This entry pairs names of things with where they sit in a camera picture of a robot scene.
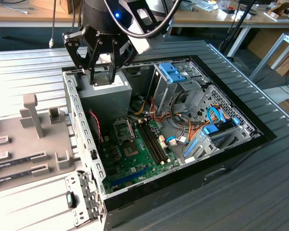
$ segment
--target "chip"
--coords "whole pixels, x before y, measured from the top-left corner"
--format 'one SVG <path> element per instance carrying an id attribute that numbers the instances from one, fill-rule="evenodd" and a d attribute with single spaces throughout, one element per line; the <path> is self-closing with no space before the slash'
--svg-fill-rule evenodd
<path id="1" fill-rule="evenodd" d="M 135 142 L 124 143 L 122 145 L 122 149 L 126 157 L 131 157 L 133 155 L 139 154 Z"/>

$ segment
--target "blue expansion slot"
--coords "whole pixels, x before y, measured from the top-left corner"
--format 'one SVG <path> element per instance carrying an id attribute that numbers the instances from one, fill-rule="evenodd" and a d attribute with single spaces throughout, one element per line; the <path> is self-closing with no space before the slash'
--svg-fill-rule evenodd
<path id="1" fill-rule="evenodd" d="M 145 174 L 145 172 L 147 172 L 149 170 L 148 167 L 146 167 L 145 169 L 143 170 L 140 170 L 139 172 L 135 172 L 129 176 L 126 176 L 126 177 L 123 177 L 121 179 L 118 179 L 118 180 L 114 180 L 113 182 L 110 183 L 111 186 L 115 186 L 115 185 L 119 185 L 119 184 L 122 184 L 124 182 L 127 182 L 129 180 L 132 180 L 136 177 L 140 177 L 142 176 L 143 174 Z"/>

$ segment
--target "electronic component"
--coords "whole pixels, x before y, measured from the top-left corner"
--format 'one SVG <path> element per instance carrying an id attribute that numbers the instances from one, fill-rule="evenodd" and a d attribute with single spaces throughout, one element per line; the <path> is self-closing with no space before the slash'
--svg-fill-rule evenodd
<path id="1" fill-rule="evenodd" d="M 139 153 L 135 142 L 124 143 L 122 149 L 126 157 L 131 157 Z"/>
<path id="2" fill-rule="evenodd" d="M 152 154 L 154 162 L 158 165 L 160 164 L 161 161 L 167 160 L 163 150 L 161 149 L 161 146 L 158 144 L 158 141 L 155 139 L 148 124 L 140 124 L 137 126 L 137 128 L 142 138 L 144 139 L 146 146 L 150 150 L 150 153 Z"/>
<path id="3" fill-rule="evenodd" d="M 177 145 L 177 141 L 176 141 L 175 139 L 171 139 L 171 140 L 168 142 L 168 144 L 169 144 L 170 146 L 175 146 L 175 145 Z"/>
<path id="4" fill-rule="evenodd" d="M 164 138 L 163 135 L 160 135 L 160 136 L 158 137 L 158 139 L 159 139 L 159 142 L 164 142 L 164 141 L 165 141 L 165 138 Z"/>
<path id="5" fill-rule="evenodd" d="M 135 139 L 131 124 L 127 119 L 120 119 L 114 123 L 115 133 L 118 144 L 123 144 L 124 141 L 133 141 Z"/>

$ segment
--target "motherboard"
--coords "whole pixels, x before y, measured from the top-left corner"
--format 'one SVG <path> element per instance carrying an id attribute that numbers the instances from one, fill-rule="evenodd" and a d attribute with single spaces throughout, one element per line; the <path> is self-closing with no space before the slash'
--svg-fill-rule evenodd
<path id="1" fill-rule="evenodd" d="M 163 145 L 163 135 L 155 121 L 134 123 L 131 127 L 134 141 L 119 145 L 116 133 L 110 132 L 102 143 L 101 160 L 106 171 L 103 185 L 107 194 L 180 165 L 170 147 Z"/>

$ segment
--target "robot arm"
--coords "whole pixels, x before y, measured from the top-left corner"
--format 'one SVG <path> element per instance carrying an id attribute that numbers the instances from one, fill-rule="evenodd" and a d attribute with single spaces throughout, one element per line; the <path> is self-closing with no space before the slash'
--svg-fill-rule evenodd
<path id="1" fill-rule="evenodd" d="M 77 69 L 90 74 L 90 84 L 113 83 L 116 71 L 129 65 L 138 53 L 161 44 L 169 21 L 182 0 L 84 0 L 81 31 L 64 34 L 64 44 Z M 77 52 L 80 41 L 87 46 L 86 57 Z M 108 53 L 111 63 L 108 81 L 94 78 L 94 67 L 100 54 Z"/>

